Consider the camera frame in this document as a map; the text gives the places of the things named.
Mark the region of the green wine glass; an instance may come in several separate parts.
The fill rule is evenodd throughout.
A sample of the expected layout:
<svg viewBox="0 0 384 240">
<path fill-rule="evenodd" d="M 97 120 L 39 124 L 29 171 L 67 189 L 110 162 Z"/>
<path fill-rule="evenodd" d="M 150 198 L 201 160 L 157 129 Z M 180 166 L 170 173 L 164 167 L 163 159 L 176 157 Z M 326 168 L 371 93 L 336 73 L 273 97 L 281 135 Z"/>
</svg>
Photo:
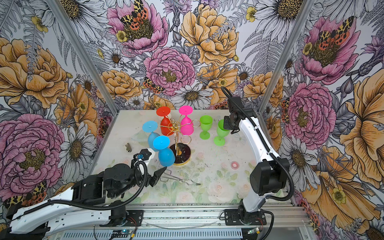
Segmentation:
<svg viewBox="0 0 384 240">
<path fill-rule="evenodd" d="M 200 118 L 200 123 L 202 129 L 202 132 L 200 133 L 200 138 L 202 140 L 208 140 L 210 138 L 209 130 L 212 127 L 213 118 L 209 115 L 204 115 Z"/>
<path fill-rule="evenodd" d="M 225 145 L 225 137 L 229 135 L 230 131 L 226 130 L 224 128 L 224 120 L 220 120 L 218 122 L 218 127 L 217 127 L 217 136 L 214 138 L 214 144 L 216 146 L 222 147 Z"/>
</svg>

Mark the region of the green wine glass front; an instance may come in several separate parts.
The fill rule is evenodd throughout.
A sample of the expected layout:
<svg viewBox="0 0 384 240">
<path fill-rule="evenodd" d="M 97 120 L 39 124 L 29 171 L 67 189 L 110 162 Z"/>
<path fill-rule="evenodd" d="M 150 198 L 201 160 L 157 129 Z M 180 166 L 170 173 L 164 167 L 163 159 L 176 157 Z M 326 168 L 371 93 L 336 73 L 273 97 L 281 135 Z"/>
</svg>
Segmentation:
<svg viewBox="0 0 384 240">
<path fill-rule="evenodd" d="M 209 130 L 212 127 L 213 118 L 209 115 L 204 115 L 200 118 L 200 123 L 202 129 L 202 132 L 200 133 L 200 138 L 202 140 L 208 140 L 210 138 Z"/>
</svg>

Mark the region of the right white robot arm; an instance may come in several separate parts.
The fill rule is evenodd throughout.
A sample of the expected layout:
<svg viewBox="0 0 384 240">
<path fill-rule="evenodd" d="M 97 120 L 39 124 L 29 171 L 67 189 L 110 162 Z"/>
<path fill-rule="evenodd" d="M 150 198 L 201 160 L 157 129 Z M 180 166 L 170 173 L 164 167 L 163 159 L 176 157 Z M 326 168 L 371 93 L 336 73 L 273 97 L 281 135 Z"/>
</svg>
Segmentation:
<svg viewBox="0 0 384 240">
<path fill-rule="evenodd" d="M 250 173 L 252 189 L 239 203 L 236 212 L 225 210 L 226 224 L 265 225 L 266 212 L 262 207 L 267 200 L 285 202 L 295 193 L 295 184 L 290 174 L 288 159 L 282 158 L 263 133 L 257 114 L 245 108 L 240 97 L 233 96 L 225 87 L 221 88 L 228 99 L 230 115 L 224 118 L 224 129 L 232 134 L 242 132 L 254 153 L 257 165 Z"/>
</svg>

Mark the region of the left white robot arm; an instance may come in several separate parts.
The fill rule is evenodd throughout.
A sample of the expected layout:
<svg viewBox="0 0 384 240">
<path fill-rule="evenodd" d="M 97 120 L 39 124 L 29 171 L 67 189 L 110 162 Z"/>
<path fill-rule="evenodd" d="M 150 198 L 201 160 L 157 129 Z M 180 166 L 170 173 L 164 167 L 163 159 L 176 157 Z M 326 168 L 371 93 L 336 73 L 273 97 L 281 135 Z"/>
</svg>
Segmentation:
<svg viewBox="0 0 384 240">
<path fill-rule="evenodd" d="M 126 206 L 145 187 L 155 186 L 165 171 L 163 167 L 150 175 L 143 161 L 133 167 L 117 164 L 35 206 L 11 207 L 7 214 L 11 222 L 1 231 L 1 239 L 41 240 L 72 225 L 122 225 L 128 218 Z"/>
</svg>

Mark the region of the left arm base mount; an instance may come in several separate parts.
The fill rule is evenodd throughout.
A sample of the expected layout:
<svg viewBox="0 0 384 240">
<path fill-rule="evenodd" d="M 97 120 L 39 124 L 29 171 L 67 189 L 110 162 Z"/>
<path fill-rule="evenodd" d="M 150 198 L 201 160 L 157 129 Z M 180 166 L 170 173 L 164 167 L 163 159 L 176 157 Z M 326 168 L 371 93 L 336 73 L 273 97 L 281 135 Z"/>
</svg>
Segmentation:
<svg viewBox="0 0 384 240">
<path fill-rule="evenodd" d="M 117 227 L 141 227 L 143 219 L 143 210 L 128 210 L 123 219 L 118 222 Z"/>
</svg>

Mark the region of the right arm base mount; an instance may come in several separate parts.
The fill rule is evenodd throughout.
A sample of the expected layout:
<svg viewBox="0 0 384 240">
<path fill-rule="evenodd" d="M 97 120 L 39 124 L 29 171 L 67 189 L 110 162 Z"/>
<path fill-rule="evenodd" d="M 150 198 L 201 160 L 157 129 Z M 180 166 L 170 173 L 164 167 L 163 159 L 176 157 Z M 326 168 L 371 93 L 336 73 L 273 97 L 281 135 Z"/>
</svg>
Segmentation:
<svg viewBox="0 0 384 240">
<path fill-rule="evenodd" d="M 261 211 L 248 213 L 245 210 L 225 209 L 226 226 L 264 226 L 267 224 L 265 214 Z"/>
</svg>

